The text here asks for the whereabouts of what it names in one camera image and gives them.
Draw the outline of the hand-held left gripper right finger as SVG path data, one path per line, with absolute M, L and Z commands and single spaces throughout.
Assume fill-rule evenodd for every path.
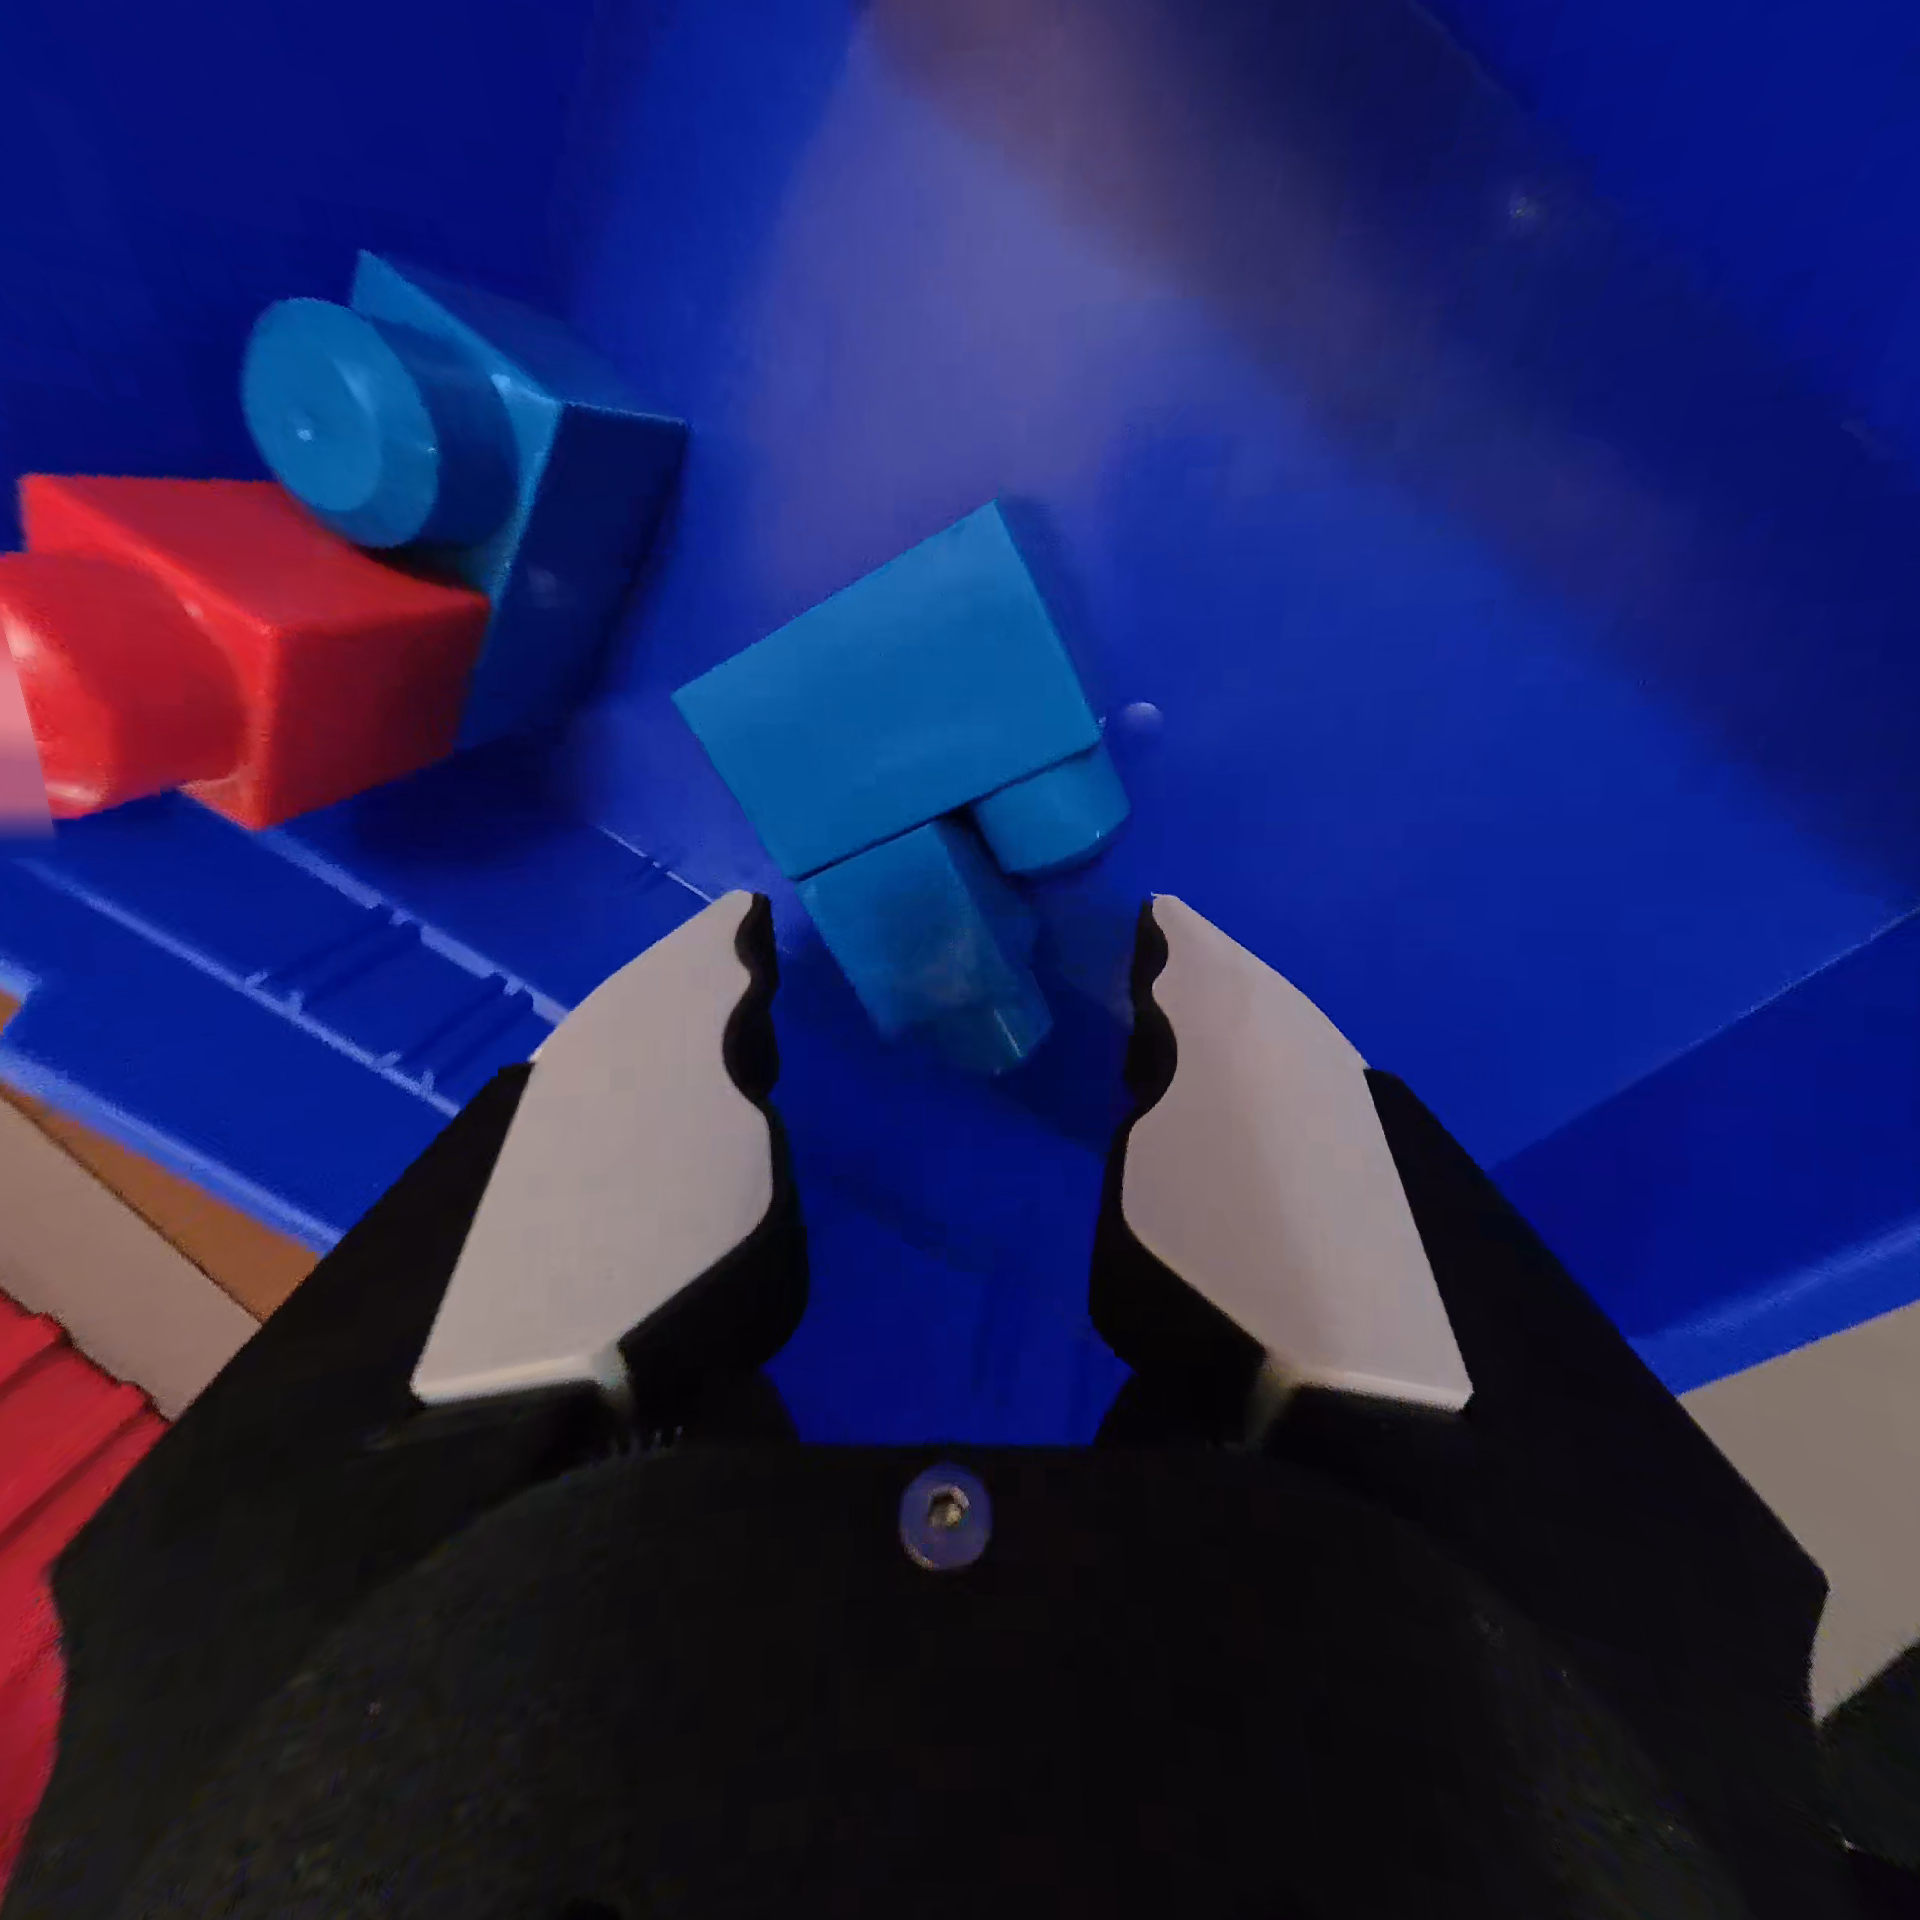
M 1305 1389 L 1462 1413 L 1471 1366 L 1359 1047 L 1177 897 L 1144 905 L 1130 987 L 1089 1307 L 1141 1391 L 1206 1433 L 1261 1433 Z

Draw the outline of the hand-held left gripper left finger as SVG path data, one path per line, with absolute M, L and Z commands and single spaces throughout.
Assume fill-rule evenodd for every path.
M 809 1251 L 766 897 L 731 891 L 566 1014 L 451 1268 L 411 1387 L 433 1411 L 585 1387 L 634 1433 L 791 1433 L 766 1366 Z

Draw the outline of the blue toy building block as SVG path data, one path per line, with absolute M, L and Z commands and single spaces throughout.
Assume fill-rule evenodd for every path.
M 1032 525 L 993 499 L 674 692 L 888 1039 L 1001 1077 L 1049 1038 L 1024 886 L 1133 801 Z
M 238 380 L 314 518 L 487 598 L 457 749 L 566 719 L 666 521 L 685 421 L 566 324 L 371 252 L 343 303 L 267 303 Z

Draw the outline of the blue plastic storage bin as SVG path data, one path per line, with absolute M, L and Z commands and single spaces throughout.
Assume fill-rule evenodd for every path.
M 24 473 L 253 476 L 360 249 L 689 425 L 561 734 L 6 853 L 6 1077 L 314 1251 L 731 886 L 782 935 L 805 1433 L 1090 1437 L 1170 894 L 1677 1389 L 1917 1301 L 1917 4 L 6 4 Z M 674 691 L 1001 500 L 1134 813 L 1054 1034 L 875 1039 Z

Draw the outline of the red toy building block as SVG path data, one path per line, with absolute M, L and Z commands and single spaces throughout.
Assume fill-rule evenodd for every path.
M 455 751 L 485 594 L 274 482 L 24 473 L 3 629 L 57 820 L 170 794 L 245 830 Z

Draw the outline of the red ribbed panel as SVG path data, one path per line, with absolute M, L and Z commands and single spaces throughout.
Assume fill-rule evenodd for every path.
M 166 1419 L 61 1324 L 3 1299 L 3 1876 L 50 1780 L 64 1701 L 53 1566 Z

